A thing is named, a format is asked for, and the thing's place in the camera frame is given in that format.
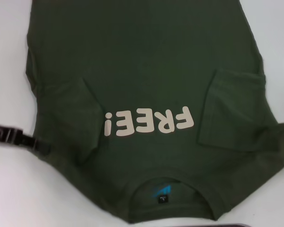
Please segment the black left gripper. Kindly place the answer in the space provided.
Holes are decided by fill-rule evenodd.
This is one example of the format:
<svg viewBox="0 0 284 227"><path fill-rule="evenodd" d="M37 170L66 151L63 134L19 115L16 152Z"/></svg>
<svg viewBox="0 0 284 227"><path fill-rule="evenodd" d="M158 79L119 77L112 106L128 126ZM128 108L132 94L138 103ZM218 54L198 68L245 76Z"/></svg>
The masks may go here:
<svg viewBox="0 0 284 227"><path fill-rule="evenodd" d="M16 128L0 125L0 143L19 145L26 148L33 154L45 157L50 154L51 146L38 138L23 134L23 131Z"/></svg>

